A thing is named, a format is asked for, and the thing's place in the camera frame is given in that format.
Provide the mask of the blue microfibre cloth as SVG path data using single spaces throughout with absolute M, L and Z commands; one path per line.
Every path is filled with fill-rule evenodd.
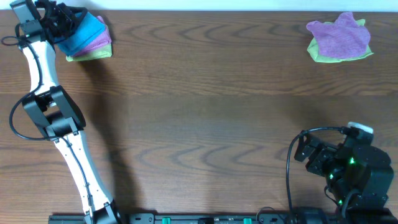
M 88 12 L 75 33 L 57 45 L 66 56 L 74 55 L 94 41 L 105 28 L 101 21 Z

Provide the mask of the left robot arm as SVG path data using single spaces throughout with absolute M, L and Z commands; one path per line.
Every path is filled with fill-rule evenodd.
M 90 156 L 78 105 L 59 84 L 55 69 L 55 46 L 72 55 L 105 30 L 85 7 L 56 1 L 20 0 L 10 4 L 19 23 L 15 45 L 25 55 L 30 71 L 30 92 L 16 104 L 39 130 L 41 141 L 52 141 L 65 158 L 78 188 L 83 215 L 50 217 L 56 223 L 127 223 L 104 186 Z

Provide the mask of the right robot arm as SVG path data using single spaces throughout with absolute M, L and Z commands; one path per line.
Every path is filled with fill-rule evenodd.
M 340 223 L 397 223 L 385 207 L 394 178 L 388 153 L 371 145 L 373 135 L 354 131 L 333 145 L 305 133 L 298 136 L 296 161 L 308 159 L 306 170 L 326 179 Z

